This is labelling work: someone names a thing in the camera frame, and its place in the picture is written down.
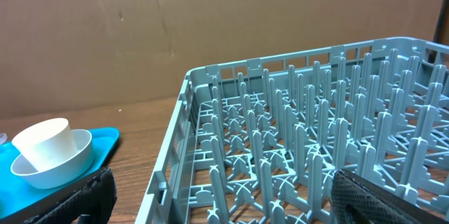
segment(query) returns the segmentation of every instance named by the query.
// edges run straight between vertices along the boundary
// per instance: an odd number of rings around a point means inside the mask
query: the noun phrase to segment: bright blue plastic tray
[[[114,150],[120,136],[119,130],[112,127],[90,129],[89,131],[92,133],[94,158],[91,167],[80,177],[98,170],[103,165],[109,153]],[[10,167],[19,154],[19,151],[11,143],[0,145],[0,220],[63,187],[40,190],[14,176]]]

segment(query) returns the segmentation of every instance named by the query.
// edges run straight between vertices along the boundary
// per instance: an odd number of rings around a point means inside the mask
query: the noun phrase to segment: light blue dish rack
[[[334,223],[322,206],[341,168],[449,220],[449,179],[429,172],[449,171],[446,56],[393,37],[190,70],[136,223],[190,223],[205,206],[208,223],[245,223],[231,218],[244,205],[262,215],[247,223]]]

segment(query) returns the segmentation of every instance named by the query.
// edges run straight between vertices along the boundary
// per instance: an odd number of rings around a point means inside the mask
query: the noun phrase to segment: table
[[[120,130],[119,147],[111,158],[108,166],[115,177],[118,199],[115,204],[110,223],[134,223],[140,203],[147,188],[154,163],[159,154],[163,137],[167,130],[175,106],[176,97],[155,101],[108,105],[104,107],[72,110],[66,112],[51,112],[26,117],[0,119],[0,132],[8,134],[11,140],[21,130],[46,119],[64,117],[69,120],[72,129],[91,129],[103,126],[113,126]],[[432,172],[432,178],[444,181],[447,173]],[[208,171],[196,174],[196,183],[209,181]],[[307,196],[304,186],[297,186],[301,197]],[[259,202],[261,196],[254,195]],[[435,197],[426,193],[426,198]],[[233,198],[228,199],[231,205]],[[299,215],[293,206],[284,204],[286,214]],[[206,223],[207,211],[210,207],[192,210],[192,223]],[[231,220],[250,220],[261,218],[262,214],[248,207],[241,207]]]

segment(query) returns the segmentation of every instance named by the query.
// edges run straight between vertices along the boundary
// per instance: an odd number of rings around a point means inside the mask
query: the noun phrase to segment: plastic crate
[[[245,205],[261,218],[239,223],[330,223],[343,167],[449,219],[449,179],[427,170],[449,171],[446,55],[394,37],[190,70],[136,223],[190,223],[205,206],[208,223],[232,223]]]

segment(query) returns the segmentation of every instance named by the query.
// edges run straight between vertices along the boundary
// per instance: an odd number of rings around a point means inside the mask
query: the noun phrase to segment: brown wall
[[[0,0],[0,117],[176,95],[193,67],[392,36],[442,0]]]

